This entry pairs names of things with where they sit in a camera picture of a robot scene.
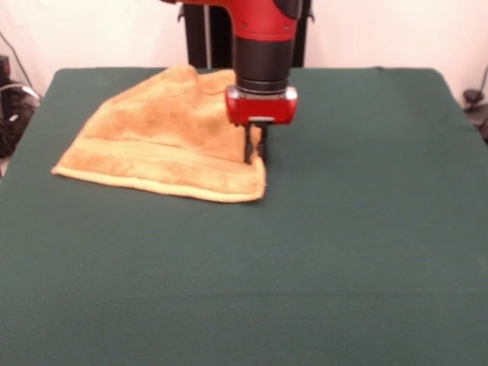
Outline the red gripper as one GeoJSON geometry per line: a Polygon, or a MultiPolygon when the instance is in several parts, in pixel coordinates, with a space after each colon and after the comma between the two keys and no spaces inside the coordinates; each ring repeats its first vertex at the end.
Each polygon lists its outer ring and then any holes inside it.
{"type": "MultiPolygon", "coordinates": [[[[294,119],[298,107],[298,93],[295,87],[288,86],[277,95],[256,95],[244,92],[235,85],[228,86],[224,95],[229,121],[236,126],[244,126],[244,163],[250,165],[253,145],[250,124],[269,123],[288,125],[294,119]]],[[[260,126],[258,155],[266,158],[268,125],[260,126]]]]}

